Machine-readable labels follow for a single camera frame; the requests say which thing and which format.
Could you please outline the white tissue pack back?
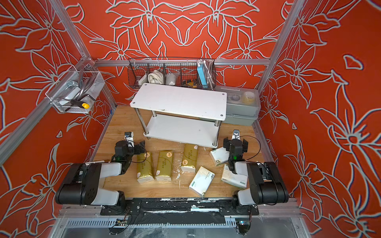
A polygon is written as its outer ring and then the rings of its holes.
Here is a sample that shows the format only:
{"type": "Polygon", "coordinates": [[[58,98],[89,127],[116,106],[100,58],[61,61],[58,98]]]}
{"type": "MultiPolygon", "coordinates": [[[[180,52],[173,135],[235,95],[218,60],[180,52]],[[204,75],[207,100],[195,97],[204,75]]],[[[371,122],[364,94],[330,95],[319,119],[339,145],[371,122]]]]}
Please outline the white tissue pack back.
{"type": "Polygon", "coordinates": [[[224,147],[210,151],[209,155],[215,166],[220,166],[227,163],[229,159],[229,151],[226,151],[224,147]]]}

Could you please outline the white tissue pack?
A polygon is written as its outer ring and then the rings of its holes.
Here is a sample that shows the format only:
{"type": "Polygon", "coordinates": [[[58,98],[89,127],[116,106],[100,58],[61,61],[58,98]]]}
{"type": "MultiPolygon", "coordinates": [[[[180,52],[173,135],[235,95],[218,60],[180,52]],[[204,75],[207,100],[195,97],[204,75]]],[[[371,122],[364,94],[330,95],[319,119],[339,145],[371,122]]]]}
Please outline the white tissue pack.
{"type": "Polygon", "coordinates": [[[229,159],[229,151],[226,151],[224,147],[210,151],[209,155],[215,166],[220,166],[227,163],[229,159]]]}
{"type": "Polygon", "coordinates": [[[221,181],[242,189],[246,189],[248,177],[245,175],[234,174],[232,171],[229,170],[228,165],[225,164],[221,181]]]}
{"type": "Polygon", "coordinates": [[[214,177],[215,173],[204,167],[200,167],[191,181],[189,189],[195,192],[198,196],[204,197],[214,177]]]}

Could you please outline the gold tissue pack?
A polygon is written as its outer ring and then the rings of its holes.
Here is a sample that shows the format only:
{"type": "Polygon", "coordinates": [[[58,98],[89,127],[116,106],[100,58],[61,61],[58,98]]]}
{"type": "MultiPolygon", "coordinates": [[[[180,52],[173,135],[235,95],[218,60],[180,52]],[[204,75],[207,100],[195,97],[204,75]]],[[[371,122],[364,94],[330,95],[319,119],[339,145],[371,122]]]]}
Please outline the gold tissue pack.
{"type": "Polygon", "coordinates": [[[159,152],[155,179],[157,181],[172,180],[173,150],[164,150],[159,152]]]}
{"type": "Polygon", "coordinates": [[[198,158],[198,146],[194,144],[185,144],[181,170],[188,173],[196,173],[196,164],[198,158]]]}
{"type": "Polygon", "coordinates": [[[145,152],[137,155],[137,181],[139,183],[154,181],[151,152],[145,152]]]}

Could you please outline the white tissue pack front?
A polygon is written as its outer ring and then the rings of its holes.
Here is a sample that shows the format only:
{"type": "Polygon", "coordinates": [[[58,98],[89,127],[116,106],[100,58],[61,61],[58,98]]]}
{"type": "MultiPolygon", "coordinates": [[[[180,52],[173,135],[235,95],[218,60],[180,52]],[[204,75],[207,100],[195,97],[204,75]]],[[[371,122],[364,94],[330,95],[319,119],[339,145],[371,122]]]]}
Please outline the white tissue pack front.
{"type": "Polygon", "coordinates": [[[214,177],[215,173],[204,167],[200,167],[191,181],[189,189],[195,192],[198,196],[204,197],[214,177]]]}

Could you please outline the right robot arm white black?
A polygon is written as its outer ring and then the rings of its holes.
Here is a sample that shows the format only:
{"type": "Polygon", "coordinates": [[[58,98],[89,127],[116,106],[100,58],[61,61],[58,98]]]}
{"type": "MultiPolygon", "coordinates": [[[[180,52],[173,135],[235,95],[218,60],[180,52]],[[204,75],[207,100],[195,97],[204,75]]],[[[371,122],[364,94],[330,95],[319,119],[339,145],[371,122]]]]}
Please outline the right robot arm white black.
{"type": "Polygon", "coordinates": [[[274,162],[251,162],[244,159],[249,143],[239,137],[225,138],[223,147],[229,152],[228,168],[236,175],[246,176],[249,187],[235,191],[232,202],[235,207],[248,205],[276,205],[287,203],[289,193],[274,162]]]}

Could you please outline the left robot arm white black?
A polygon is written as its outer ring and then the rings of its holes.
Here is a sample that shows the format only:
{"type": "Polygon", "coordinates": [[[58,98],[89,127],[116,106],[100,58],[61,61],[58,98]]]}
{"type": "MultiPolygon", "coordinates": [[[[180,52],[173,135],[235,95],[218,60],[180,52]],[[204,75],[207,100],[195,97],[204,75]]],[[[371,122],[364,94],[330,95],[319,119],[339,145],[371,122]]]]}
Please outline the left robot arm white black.
{"type": "Polygon", "coordinates": [[[122,140],[116,143],[111,162],[72,164],[56,192],[55,202],[62,205],[117,205],[123,193],[104,189],[105,179],[125,174],[133,156],[145,152],[145,141],[122,140]]]}

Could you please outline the white two-tier shelf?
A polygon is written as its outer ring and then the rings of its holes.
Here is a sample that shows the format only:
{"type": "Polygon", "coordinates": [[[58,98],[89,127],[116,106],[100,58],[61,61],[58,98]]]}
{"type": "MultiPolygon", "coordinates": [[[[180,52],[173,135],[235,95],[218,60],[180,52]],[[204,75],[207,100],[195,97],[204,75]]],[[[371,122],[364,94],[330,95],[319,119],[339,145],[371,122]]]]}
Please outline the white two-tier shelf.
{"type": "Polygon", "coordinates": [[[130,106],[147,138],[217,148],[227,93],[145,83],[130,106]]]}

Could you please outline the grey plastic storage box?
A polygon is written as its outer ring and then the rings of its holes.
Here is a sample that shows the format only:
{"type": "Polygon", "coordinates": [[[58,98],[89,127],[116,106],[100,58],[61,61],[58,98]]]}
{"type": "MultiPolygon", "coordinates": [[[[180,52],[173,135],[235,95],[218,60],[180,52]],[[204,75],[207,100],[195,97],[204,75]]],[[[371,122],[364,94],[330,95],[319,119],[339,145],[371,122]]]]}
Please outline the grey plastic storage box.
{"type": "Polygon", "coordinates": [[[216,86],[214,90],[227,94],[225,124],[251,126],[258,119],[261,103],[259,92],[256,89],[216,86]],[[256,94],[257,101],[255,104],[247,105],[242,103],[242,94],[245,91],[252,91],[256,94]]]}

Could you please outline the tape roll in box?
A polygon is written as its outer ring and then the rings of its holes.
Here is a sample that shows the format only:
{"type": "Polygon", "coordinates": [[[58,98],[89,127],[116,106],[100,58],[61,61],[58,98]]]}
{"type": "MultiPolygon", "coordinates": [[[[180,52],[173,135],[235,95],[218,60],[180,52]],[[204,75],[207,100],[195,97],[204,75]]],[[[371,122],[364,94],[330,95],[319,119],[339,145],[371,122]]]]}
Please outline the tape roll in box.
{"type": "Polygon", "coordinates": [[[253,105],[256,103],[256,94],[252,91],[245,91],[242,94],[242,103],[247,105],[253,105]]]}

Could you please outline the white cloth roll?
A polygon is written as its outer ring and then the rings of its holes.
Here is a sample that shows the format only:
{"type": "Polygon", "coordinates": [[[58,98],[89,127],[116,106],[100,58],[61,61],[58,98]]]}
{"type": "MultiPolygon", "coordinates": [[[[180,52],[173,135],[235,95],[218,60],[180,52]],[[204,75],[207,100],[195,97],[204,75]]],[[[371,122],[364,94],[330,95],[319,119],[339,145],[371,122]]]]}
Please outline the white cloth roll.
{"type": "Polygon", "coordinates": [[[158,70],[154,70],[152,73],[148,74],[147,80],[151,84],[164,84],[164,75],[158,70]]]}

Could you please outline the blue box in basket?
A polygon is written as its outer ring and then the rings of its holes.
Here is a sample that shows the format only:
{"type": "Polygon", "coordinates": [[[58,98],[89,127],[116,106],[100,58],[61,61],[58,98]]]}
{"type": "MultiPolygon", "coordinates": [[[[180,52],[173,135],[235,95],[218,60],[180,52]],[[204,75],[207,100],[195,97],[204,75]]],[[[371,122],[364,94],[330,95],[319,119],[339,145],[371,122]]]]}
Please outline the blue box in basket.
{"type": "Polygon", "coordinates": [[[207,88],[207,71],[206,71],[206,64],[204,60],[198,60],[197,62],[197,73],[200,79],[200,83],[203,88],[207,88]]]}

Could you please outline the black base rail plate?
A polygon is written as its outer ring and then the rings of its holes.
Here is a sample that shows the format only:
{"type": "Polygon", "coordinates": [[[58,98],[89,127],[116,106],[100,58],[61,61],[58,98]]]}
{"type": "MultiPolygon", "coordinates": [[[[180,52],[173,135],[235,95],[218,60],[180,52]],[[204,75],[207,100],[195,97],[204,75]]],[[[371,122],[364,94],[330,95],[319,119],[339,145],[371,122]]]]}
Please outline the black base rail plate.
{"type": "Polygon", "coordinates": [[[257,205],[239,205],[233,198],[132,198],[116,205],[102,205],[100,215],[122,216],[151,213],[206,212],[222,216],[257,216],[257,205]]]}

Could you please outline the yellow handled tool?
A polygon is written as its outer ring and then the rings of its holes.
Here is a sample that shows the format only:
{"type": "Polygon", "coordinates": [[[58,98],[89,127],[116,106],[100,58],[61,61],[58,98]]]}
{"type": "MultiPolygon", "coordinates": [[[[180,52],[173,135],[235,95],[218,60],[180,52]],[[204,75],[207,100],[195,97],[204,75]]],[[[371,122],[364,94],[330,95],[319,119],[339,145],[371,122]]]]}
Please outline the yellow handled tool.
{"type": "Polygon", "coordinates": [[[90,108],[89,104],[82,102],[82,101],[71,100],[70,103],[74,106],[81,108],[81,109],[89,109],[90,108]]]}

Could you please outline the clear plastic wall bin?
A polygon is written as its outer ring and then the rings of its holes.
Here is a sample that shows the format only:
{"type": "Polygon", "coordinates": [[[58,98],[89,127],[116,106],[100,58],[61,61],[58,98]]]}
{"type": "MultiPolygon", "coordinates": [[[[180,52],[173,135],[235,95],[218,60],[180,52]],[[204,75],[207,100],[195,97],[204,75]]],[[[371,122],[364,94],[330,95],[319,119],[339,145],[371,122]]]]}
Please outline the clear plastic wall bin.
{"type": "Polygon", "coordinates": [[[51,105],[60,114],[89,114],[105,86],[99,71],[78,70],[71,66],[58,81],[53,83],[45,93],[51,105]],[[71,100],[82,101],[90,105],[81,109],[70,103],[71,100]]]}

